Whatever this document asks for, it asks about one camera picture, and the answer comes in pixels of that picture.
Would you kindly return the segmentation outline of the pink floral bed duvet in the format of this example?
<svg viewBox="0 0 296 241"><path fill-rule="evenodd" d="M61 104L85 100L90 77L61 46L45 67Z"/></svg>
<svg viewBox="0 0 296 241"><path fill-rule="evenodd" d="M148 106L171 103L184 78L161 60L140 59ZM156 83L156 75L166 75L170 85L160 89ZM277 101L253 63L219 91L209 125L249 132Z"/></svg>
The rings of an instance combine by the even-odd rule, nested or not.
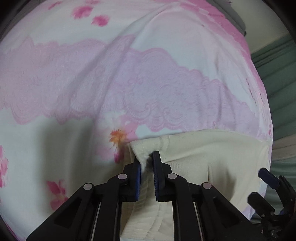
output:
<svg viewBox="0 0 296 241"><path fill-rule="evenodd" d="M207 1L44 1L1 40L1 217L25 240L127 144L219 129L273 141L244 36Z"/></svg>

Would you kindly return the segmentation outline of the grey padded headboard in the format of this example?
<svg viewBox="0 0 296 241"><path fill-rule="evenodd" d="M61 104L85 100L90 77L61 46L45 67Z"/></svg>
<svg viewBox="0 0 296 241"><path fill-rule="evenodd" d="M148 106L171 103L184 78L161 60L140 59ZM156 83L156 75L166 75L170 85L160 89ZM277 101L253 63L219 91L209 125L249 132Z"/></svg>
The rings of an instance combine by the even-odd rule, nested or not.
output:
<svg viewBox="0 0 296 241"><path fill-rule="evenodd" d="M243 35L246 35L246 25L243 19L238 15L238 13L232 8L231 1L225 0L214 0L216 8L224 14L224 16L229 20L232 25Z"/></svg>

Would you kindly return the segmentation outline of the cream beige pants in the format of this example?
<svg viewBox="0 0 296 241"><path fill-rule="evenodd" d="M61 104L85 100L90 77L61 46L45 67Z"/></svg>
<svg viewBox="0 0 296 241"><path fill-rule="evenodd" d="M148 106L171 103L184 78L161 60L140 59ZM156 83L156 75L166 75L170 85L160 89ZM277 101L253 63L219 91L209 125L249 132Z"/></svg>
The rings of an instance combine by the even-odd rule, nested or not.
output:
<svg viewBox="0 0 296 241"><path fill-rule="evenodd" d="M264 195L266 185L258 171L269 168L271 141L219 129L201 130L133 141L126 145L124 164L138 160L142 167L139 200L122 207L121 238L172 240L173 214L168 203L154 194L150 155L159 151L161 161L193 184L211 183L246 218L254 209L247 203L252 192Z"/></svg>

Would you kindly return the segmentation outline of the beige curtain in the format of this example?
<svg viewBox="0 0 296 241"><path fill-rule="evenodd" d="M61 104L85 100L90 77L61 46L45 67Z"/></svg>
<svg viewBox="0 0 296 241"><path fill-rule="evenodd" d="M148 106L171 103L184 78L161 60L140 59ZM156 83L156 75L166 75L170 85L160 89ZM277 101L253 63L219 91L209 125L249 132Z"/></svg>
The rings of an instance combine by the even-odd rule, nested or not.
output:
<svg viewBox="0 0 296 241"><path fill-rule="evenodd" d="M290 135L273 142L272 161L294 158L296 154L296 137Z"/></svg>

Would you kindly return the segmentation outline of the green curtain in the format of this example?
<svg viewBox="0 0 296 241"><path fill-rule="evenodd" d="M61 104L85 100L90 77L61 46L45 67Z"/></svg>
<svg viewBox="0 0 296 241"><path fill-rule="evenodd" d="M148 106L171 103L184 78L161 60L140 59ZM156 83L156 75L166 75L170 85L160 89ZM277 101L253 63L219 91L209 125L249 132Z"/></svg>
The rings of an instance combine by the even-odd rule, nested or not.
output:
<svg viewBox="0 0 296 241"><path fill-rule="evenodd" d="M273 122L273 142L295 135L295 41L285 36L252 54L266 88ZM295 157L271 161L271 173L295 187Z"/></svg>

